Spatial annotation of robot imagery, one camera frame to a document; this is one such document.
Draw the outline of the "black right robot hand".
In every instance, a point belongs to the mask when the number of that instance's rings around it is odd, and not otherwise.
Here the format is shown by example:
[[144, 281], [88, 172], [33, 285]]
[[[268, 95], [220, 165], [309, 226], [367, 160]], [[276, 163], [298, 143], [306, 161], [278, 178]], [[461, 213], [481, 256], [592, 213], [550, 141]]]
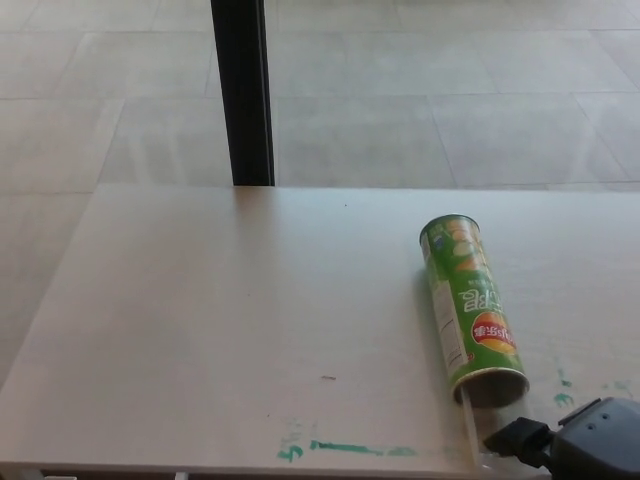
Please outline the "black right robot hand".
[[596, 399], [564, 417], [553, 431], [519, 417], [484, 440], [501, 457], [546, 468], [553, 479], [637, 479], [639, 403]]

